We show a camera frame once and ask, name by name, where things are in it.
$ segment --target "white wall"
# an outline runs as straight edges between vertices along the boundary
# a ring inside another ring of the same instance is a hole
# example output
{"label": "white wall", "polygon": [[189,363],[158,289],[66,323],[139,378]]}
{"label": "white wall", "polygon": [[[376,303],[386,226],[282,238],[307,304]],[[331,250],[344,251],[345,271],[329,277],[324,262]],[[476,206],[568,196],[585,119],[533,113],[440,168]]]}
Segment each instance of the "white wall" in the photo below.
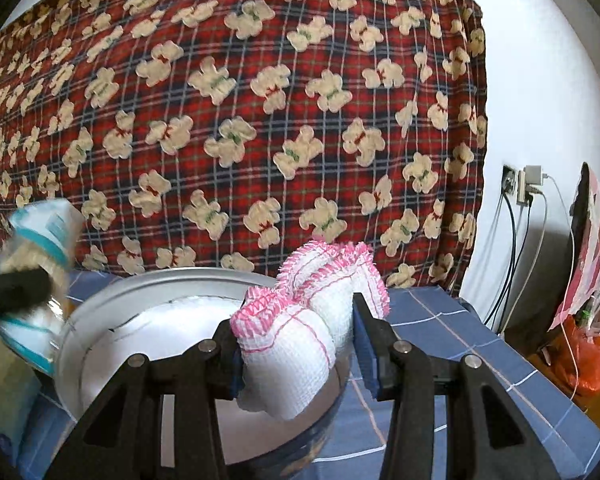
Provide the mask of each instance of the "white wall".
{"label": "white wall", "polygon": [[[583,162],[590,164],[600,181],[600,80],[553,0],[476,1],[484,13],[487,37],[488,151],[475,253],[461,295],[484,316],[506,275],[511,247],[509,213],[505,206],[497,210],[502,166],[541,164],[557,180],[567,206]],[[550,182],[543,189],[549,203],[548,233],[530,281],[535,293],[523,297],[527,301],[518,307],[520,314],[553,299],[557,277],[569,265],[564,260],[569,231],[557,192]],[[538,197],[517,273],[522,278],[539,237],[542,210]],[[514,211],[517,218],[520,209],[514,206]],[[523,234],[521,228],[518,246]]]}

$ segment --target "plastic bag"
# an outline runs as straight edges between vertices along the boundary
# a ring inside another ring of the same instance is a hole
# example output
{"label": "plastic bag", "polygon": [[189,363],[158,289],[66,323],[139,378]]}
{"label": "plastic bag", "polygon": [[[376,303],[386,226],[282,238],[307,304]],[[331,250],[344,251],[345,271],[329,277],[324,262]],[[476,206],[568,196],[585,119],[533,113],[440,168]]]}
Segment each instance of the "plastic bag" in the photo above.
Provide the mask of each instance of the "plastic bag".
{"label": "plastic bag", "polygon": [[[573,316],[564,321],[567,341],[573,350],[578,365],[578,385],[576,393],[582,396],[593,396],[600,392],[600,335],[587,336],[586,331],[578,328]],[[576,375],[571,353],[561,334],[550,349],[552,370],[563,383],[570,388],[576,387]]]}
{"label": "plastic bag", "polygon": [[52,281],[52,295],[27,314],[0,317],[0,338],[29,364],[53,374],[56,338],[71,314],[66,297],[75,243],[84,218],[68,200],[36,202],[10,217],[13,237],[0,252],[0,272],[42,267]]}

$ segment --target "white cable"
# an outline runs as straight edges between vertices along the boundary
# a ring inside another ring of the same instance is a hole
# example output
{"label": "white cable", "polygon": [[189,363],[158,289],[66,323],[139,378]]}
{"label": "white cable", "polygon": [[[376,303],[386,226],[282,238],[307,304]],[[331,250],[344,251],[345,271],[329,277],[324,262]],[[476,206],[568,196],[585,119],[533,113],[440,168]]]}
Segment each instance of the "white cable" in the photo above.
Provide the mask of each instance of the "white cable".
{"label": "white cable", "polygon": [[[562,299],[562,307],[565,307],[566,303],[567,303],[567,293],[569,292],[569,284],[571,283],[571,276],[573,275],[573,267],[574,267],[575,261],[576,261],[576,243],[573,238],[573,230],[571,229],[571,221],[569,220],[569,212],[567,211],[567,206],[564,205],[564,200],[562,199],[562,193],[560,193],[560,188],[558,187],[558,184],[556,183],[555,179],[551,175],[545,174],[543,176],[545,178],[548,178],[551,182],[554,183],[555,190],[558,192],[558,197],[560,197],[560,203],[562,204],[562,209],[564,211],[564,217],[566,218],[567,225],[569,226],[569,236],[571,237],[571,270],[569,271],[569,279],[567,280],[567,286],[564,289],[564,298]],[[570,400],[573,400],[573,397],[575,397],[575,395],[576,395],[576,390],[578,389],[578,383],[580,382],[580,375],[578,373],[578,364],[576,362],[576,357],[573,355],[573,348],[571,348],[569,340],[567,339],[567,333],[564,329],[564,320],[562,320],[560,322],[560,328],[562,329],[562,335],[564,336],[564,340],[566,341],[567,346],[569,348],[569,354],[571,354],[571,361],[573,361],[573,368],[574,368],[574,370],[576,370],[576,385],[573,387],[573,393],[571,394],[571,397],[570,397]]]}
{"label": "white cable", "polygon": [[518,293],[517,297],[516,297],[516,301],[513,302],[513,305],[511,307],[511,309],[509,310],[509,315],[507,316],[507,319],[504,322],[504,326],[502,327],[502,330],[500,330],[501,334],[504,334],[504,331],[507,329],[507,326],[509,325],[509,320],[511,319],[511,316],[513,314],[513,311],[516,308],[516,305],[518,304],[518,301],[520,300],[520,296],[522,296],[522,292],[525,290],[526,284],[529,281],[529,278],[531,277],[531,273],[534,270],[534,267],[536,265],[536,261],[538,260],[538,254],[540,254],[540,247],[542,247],[542,240],[544,239],[544,231],[546,229],[546,216],[547,216],[547,212],[548,212],[548,205],[546,203],[546,197],[544,196],[544,193],[542,191],[540,191],[539,189],[534,189],[534,193],[538,194],[542,197],[542,199],[544,200],[544,219],[542,220],[542,231],[540,233],[540,239],[538,240],[538,247],[536,248],[536,254],[534,254],[534,259],[531,261],[531,267],[529,267],[529,272],[526,274],[526,278],[524,283],[522,284],[522,288],[520,288],[520,292]]}

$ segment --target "blue checkered tablecloth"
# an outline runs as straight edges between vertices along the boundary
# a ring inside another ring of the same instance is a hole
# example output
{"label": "blue checkered tablecloth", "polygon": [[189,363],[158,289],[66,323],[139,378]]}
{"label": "blue checkered tablecloth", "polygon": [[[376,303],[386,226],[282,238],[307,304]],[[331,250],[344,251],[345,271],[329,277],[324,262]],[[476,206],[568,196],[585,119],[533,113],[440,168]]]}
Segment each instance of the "blue checkered tablecloth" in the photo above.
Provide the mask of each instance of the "blue checkered tablecloth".
{"label": "blue checkered tablecloth", "polygon": [[[70,296],[80,303],[113,280],[108,274],[76,273]],[[388,321],[403,339],[430,355],[458,360],[473,351],[494,370],[529,420],[563,479],[580,478],[600,459],[600,430],[529,362],[484,327],[442,289],[390,292]],[[334,422],[333,436],[320,457],[298,480],[374,480],[378,478],[389,431],[392,404],[375,402],[365,390],[353,360],[349,384]],[[445,478],[446,409],[436,398],[434,480]],[[40,480],[72,428],[51,387],[43,388],[29,419],[20,453],[20,473]]]}

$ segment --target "blue plaid tablecloth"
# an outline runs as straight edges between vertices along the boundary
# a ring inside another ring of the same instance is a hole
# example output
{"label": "blue plaid tablecloth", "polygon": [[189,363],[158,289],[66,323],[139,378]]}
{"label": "blue plaid tablecloth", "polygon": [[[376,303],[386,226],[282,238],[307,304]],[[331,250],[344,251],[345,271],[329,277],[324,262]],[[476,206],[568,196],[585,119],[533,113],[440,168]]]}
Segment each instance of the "blue plaid tablecloth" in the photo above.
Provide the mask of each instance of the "blue plaid tablecloth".
{"label": "blue plaid tablecloth", "polygon": [[[116,280],[97,272],[76,273],[70,296],[76,303]],[[565,395],[482,325],[464,306],[437,287],[391,290],[388,321],[403,339],[426,353],[458,360],[478,354],[496,373],[546,447],[561,478],[581,478],[600,460],[600,430]],[[349,384],[334,423],[333,436],[298,480],[378,478],[392,404],[375,402],[365,390],[353,359]],[[436,398],[434,480],[445,479],[446,409]],[[40,480],[72,423],[52,388],[44,388],[29,419],[20,452],[20,473]]]}

